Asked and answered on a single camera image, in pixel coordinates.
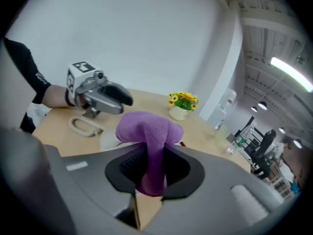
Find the white pillar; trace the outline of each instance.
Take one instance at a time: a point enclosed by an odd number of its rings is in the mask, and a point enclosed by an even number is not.
[[[225,13],[205,69],[197,75],[191,92],[200,100],[197,112],[207,120],[223,96],[236,68],[243,30],[236,4]]]

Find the water bottle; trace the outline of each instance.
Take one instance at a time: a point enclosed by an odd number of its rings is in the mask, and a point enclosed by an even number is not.
[[[227,152],[230,154],[234,154],[238,149],[241,149],[246,141],[249,139],[250,135],[254,131],[254,127],[256,126],[256,122],[252,122],[251,125],[248,125],[239,136],[231,143],[231,145],[227,148]]]

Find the white flower pot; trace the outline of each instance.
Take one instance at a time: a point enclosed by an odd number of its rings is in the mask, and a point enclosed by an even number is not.
[[[173,119],[176,120],[184,120],[185,117],[188,114],[188,110],[184,110],[176,105],[172,106],[171,109],[169,110],[169,114]]]

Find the black sleeve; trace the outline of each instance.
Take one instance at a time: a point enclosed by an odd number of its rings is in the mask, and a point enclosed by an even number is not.
[[[30,50],[25,45],[8,39],[4,39],[4,43],[16,67],[37,93],[33,103],[41,104],[44,94],[51,84],[38,71]]]

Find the ceiling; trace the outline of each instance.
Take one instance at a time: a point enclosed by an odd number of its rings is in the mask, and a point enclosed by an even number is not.
[[[267,102],[290,134],[312,139],[313,93],[271,66],[273,56],[289,63],[313,81],[313,46],[285,0],[226,0],[236,3],[244,30],[245,94]]]

